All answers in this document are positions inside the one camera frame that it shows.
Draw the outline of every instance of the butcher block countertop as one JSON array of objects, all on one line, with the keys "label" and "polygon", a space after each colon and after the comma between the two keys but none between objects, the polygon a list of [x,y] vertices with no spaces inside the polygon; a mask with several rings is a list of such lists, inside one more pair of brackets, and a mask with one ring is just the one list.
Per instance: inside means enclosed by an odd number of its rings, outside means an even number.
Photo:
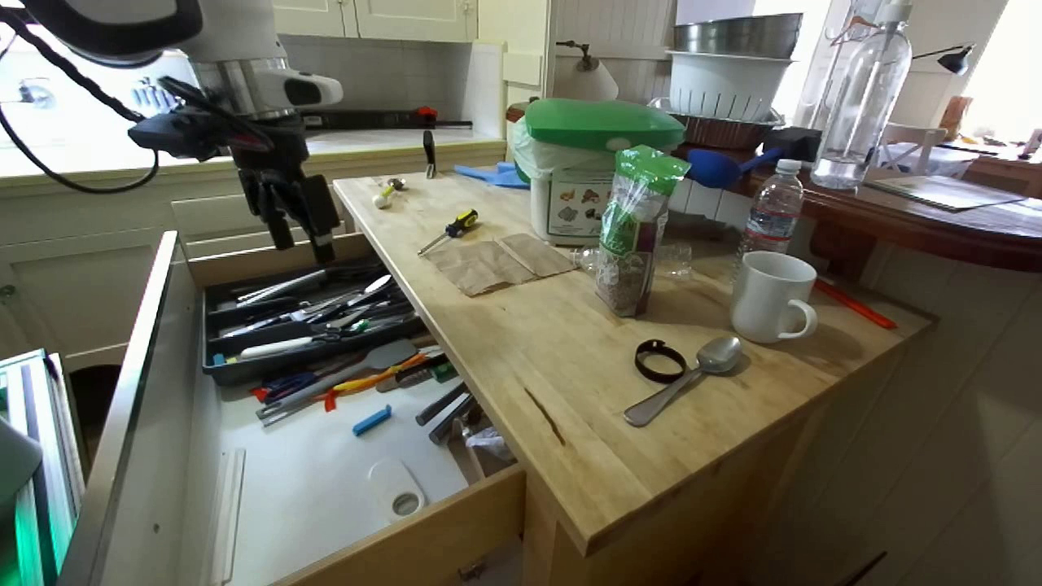
[{"label": "butcher block countertop", "polygon": [[815,297],[822,328],[811,338],[746,345],[751,362],[739,375],[707,377],[652,426],[637,430],[621,410],[657,389],[637,370],[637,345],[664,338],[693,363],[704,343],[731,332],[726,300],[736,258],[713,242],[693,242],[690,269],[657,269],[652,308],[643,318],[608,315],[582,269],[466,297],[417,252],[466,207],[481,216],[466,242],[527,234],[531,194],[455,176],[404,176],[404,182],[406,192],[397,192],[391,207],[374,207],[371,179],[332,186],[355,227],[446,345],[477,399],[507,435],[525,473],[550,494],[548,507],[581,558],[594,558],[643,519],[667,512],[671,500],[696,494],[690,486],[717,474],[773,430],[811,413],[845,381],[932,326],[868,293],[859,297],[898,328],[880,328]]}]

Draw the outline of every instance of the pen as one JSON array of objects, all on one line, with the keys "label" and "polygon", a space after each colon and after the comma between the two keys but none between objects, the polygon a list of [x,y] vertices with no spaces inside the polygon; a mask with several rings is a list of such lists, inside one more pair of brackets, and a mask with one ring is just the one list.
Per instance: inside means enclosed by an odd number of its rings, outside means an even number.
[{"label": "pen", "polygon": [[818,280],[815,282],[823,297],[845,302],[847,308],[854,308],[856,315],[862,315],[868,321],[880,326],[880,328],[898,328],[891,315],[875,312],[871,302],[849,297],[847,291],[840,291],[831,280]]}]

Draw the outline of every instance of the window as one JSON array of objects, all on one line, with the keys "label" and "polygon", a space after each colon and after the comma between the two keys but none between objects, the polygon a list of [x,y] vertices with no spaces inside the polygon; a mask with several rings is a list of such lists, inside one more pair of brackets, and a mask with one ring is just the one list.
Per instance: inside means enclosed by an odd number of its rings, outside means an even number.
[{"label": "window", "polygon": [[975,96],[960,122],[963,133],[1026,139],[1042,126],[1038,23],[1038,0],[1008,0],[1008,10],[963,87],[963,93]]}]

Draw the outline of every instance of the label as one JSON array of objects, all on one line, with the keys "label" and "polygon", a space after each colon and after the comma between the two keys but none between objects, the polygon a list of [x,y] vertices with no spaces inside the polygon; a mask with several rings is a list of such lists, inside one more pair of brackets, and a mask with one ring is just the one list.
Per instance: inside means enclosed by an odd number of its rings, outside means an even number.
[{"label": "label", "polygon": [[608,194],[608,168],[556,168],[548,186],[548,234],[598,236]]}]

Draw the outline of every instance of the water bottle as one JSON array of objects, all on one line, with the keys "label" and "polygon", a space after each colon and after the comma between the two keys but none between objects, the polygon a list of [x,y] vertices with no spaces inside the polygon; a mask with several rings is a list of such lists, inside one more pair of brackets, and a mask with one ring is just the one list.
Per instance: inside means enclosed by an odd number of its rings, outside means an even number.
[{"label": "water bottle", "polygon": [[815,186],[856,190],[868,179],[891,113],[908,79],[908,14],[908,0],[884,5],[875,32],[856,44],[847,61],[849,70],[836,79],[836,96],[829,111],[811,168]]},{"label": "water bottle", "polygon": [[760,186],[751,207],[744,252],[789,252],[803,207],[803,158],[780,158],[774,176]]}]

